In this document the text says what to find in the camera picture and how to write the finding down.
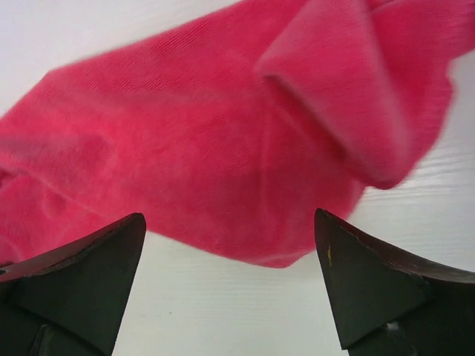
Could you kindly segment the pink towel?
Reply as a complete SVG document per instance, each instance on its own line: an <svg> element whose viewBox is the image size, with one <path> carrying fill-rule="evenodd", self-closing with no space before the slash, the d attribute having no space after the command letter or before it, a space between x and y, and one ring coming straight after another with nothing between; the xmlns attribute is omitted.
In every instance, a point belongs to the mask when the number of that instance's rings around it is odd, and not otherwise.
<svg viewBox="0 0 475 356"><path fill-rule="evenodd" d="M241 1L47 73L1 118L1 261L130 213L258 266L437 140L472 1Z"/></svg>

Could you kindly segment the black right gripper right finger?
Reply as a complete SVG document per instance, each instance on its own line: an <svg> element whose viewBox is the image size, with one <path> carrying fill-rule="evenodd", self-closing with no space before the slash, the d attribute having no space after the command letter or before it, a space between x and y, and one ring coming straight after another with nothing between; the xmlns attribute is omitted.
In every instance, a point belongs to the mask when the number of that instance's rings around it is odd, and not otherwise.
<svg viewBox="0 0 475 356"><path fill-rule="evenodd" d="M474 273L412 254L323 209L315 244L349 355L473 355Z"/></svg>

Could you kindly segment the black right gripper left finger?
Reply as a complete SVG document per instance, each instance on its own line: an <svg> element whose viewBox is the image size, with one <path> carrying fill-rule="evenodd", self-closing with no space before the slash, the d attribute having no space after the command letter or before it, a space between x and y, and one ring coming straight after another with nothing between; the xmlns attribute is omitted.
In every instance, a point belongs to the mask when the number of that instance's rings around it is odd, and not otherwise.
<svg viewBox="0 0 475 356"><path fill-rule="evenodd" d="M130 214L20 263L1 265L2 355L111 355L145 240Z"/></svg>

